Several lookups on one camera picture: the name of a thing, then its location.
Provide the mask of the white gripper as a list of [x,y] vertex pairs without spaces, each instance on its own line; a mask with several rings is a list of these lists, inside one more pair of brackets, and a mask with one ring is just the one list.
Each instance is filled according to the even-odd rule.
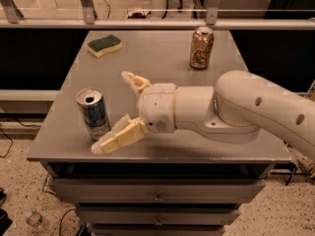
[[112,153],[141,140],[148,130],[155,134],[175,131],[173,105],[175,84],[151,84],[143,77],[123,71],[121,77],[132,92],[139,96],[137,107],[140,118],[123,116],[92,145],[94,154]]

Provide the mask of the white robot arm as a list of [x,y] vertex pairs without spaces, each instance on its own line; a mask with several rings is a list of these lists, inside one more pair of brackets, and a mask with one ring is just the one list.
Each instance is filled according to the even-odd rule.
[[209,140],[244,144],[264,129],[315,160],[315,102],[245,71],[222,74],[207,87],[152,84],[130,72],[121,77],[137,96],[138,117],[123,116],[92,145],[112,153],[146,133],[193,131]]

